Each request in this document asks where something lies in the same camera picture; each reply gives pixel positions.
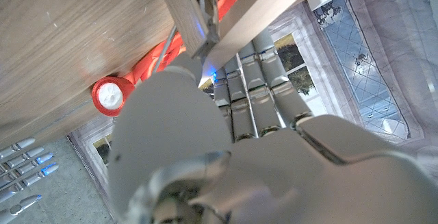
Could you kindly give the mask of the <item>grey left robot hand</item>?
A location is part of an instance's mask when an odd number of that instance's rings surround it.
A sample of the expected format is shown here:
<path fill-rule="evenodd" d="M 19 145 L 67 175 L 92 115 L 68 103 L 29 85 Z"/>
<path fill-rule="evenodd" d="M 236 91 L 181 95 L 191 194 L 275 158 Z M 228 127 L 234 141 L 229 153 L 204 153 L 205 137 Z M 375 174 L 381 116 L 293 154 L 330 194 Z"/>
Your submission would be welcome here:
<path fill-rule="evenodd" d="M 179 55 L 116 120 L 109 195 L 121 223 L 436 223 L 437 185 L 410 156 L 314 116 L 268 31 L 218 71 Z"/>

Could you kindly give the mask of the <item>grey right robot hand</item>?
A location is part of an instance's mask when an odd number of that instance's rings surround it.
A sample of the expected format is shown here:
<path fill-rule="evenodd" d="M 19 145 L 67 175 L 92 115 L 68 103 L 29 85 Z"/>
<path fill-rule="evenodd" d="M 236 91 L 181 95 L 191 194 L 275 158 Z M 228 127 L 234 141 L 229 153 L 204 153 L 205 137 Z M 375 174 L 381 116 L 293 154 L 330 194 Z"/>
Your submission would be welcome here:
<path fill-rule="evenodd" d="M 40 146 L 29 148 L 34 143 L 35 138 L 28 137 L 1 148 L 1 203 L 58 170 L 56 163 L 45 165 L 53 157 L 51 152 Z"/>

